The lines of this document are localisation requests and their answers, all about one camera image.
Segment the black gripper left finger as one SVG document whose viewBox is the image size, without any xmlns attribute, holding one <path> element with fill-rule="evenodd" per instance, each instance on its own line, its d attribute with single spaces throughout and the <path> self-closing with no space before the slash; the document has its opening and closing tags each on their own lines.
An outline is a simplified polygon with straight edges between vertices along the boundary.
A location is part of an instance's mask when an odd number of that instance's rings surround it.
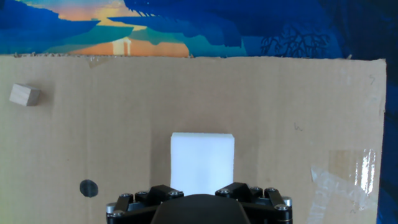
<svg viewBox="0 0 398 224">
<path fill-rule="evenodd" d="M 121 194 L 106 206 L 106 223 L 151 223 L 156 211 L 169 200 L 184 197 L 184 192 L 167 185 L 156 185 L 135 194 Z"/>
</svg>

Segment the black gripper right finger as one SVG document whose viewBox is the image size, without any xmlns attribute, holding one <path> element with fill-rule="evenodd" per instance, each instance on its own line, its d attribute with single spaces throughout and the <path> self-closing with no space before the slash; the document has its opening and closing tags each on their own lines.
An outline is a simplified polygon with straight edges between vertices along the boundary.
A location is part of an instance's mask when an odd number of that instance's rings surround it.
<svg viewBox="0 0 398 224">
<path fill-rule="evenodd" d="M 273 187 L 262 189 L 233 182 L 218 189 L 215 195 L 237 201 L 251 223 L 293 224 L 292 198 L 282 196 Z"/>
</svg>

